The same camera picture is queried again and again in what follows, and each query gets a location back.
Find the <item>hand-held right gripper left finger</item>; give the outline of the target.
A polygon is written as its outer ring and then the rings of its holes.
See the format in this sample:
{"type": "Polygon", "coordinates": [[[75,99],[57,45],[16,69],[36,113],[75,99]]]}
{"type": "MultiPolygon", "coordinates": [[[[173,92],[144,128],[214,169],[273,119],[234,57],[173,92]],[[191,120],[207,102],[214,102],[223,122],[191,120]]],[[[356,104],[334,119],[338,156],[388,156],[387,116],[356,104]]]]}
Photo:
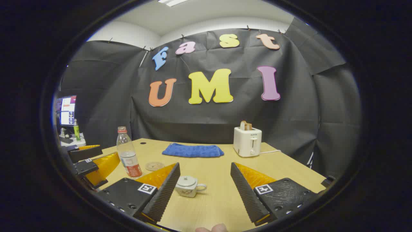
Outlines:
{"type": "Polygon", "coordinates": [[[180,164],[176,162],[136,180],[122,178],[97,196],[124,214],[156,224],[161,221],[180,176],[180,164]]]}

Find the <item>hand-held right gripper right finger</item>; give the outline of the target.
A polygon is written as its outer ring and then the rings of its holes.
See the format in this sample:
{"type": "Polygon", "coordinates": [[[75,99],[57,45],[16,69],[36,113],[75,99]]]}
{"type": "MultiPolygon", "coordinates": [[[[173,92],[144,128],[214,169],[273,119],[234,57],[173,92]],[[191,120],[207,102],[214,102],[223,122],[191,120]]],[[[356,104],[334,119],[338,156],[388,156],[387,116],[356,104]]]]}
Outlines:
{"type": "Polygon", "coordinates": [[[231,163],[230,176],[255,226],[299,212],[322,192],[322,185],[309,188],[292,178],[274,179],[237,162],[231,163]]]}

